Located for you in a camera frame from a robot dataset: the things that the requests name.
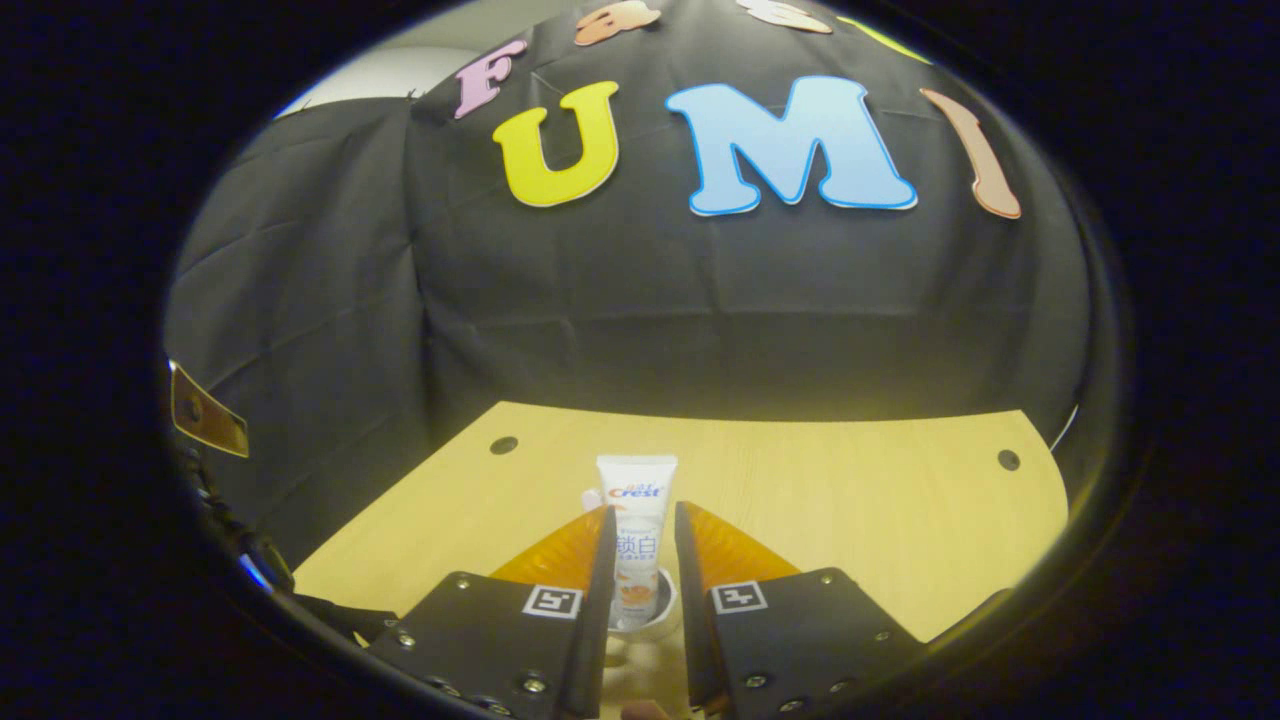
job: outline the white wall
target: white wall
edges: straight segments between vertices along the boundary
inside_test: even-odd
[[[278,118],[303,106],[315,108],[357,97],[415,97],[451,79],[479,53],[454,47],[379,47],[334,70],[315,87],[289,102]]]

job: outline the black metal plate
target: black metal plate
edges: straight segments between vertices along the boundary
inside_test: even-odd
[[[712,588],[705,602],[732,703],[730,715],[740,720],[823,714],[859,684],[924,651],[835,568],[754,588]],[[749,682],[753,676],[763,678],[763,684]],[[794,701],[799,705],[782,710]]]
[[[443,680],[472,702],[497,701],[516,717],[552,720],[577,620],[526,612],[534,591],[453,573],[369,650],[424,682]],[[413,638],[411,647],[402,634]],[[530,676],[541,692],[522,687]]]

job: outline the orange soft finger pad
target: orange soft finger pad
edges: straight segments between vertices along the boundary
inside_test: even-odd
[[[716,585],[773,580],[800,571],[758,539],[723,519],[692,502],[682,505],[689,512],[704,593]]]
[[[607,510],[608,506],[600,506],[579,515],[567,525],[512,557],[490,577],[513,583],[588,592]]]

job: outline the orange letter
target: orange letter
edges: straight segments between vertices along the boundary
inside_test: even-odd
[[[920,94],[942,110],[942,114],[951,122],[960,142],[964,143],[965,152],[969,154],[969,164],[973,165],[973,196],[984,210],[1001,218],[1016,219],[1023,217],[1023,206],[1019,205],[1014,191],[1005,181],[1005,172],[1000,168],[1000,159],[996,151],[987,142],[987,136],[982,135],[978,127],[978,118],[968,108],[955,100],[922,87]]]
[[[581,46],[595,45],[602,40],[608,40],[625,29],[644,27],[662,15],[658,10],[650,10],[641,0],[626,0],[605,5],[599,10],[577,20],[577,36],[573,42]]]

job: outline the toothpaste tube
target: toothpaste tube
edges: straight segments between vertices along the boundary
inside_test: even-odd
[[[618,556],[609,626],[634,630],[658,614],[658,546],[678,461],[675,455],[600,455],[604,502],[614,506]]]

